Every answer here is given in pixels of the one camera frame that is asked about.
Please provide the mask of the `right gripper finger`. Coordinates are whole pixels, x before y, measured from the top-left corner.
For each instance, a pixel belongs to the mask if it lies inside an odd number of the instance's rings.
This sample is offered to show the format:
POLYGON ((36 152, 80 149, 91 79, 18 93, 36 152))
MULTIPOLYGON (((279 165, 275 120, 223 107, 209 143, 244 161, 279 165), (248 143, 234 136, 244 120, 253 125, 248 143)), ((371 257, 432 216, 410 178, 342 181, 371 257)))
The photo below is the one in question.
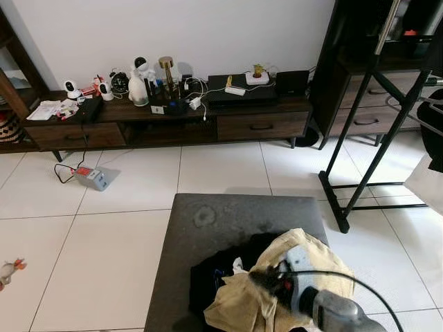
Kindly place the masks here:
POLYGON ((270 297, 276 297, 278 293, 278 269, 263 268, 249 272, 250 281, 270 297))

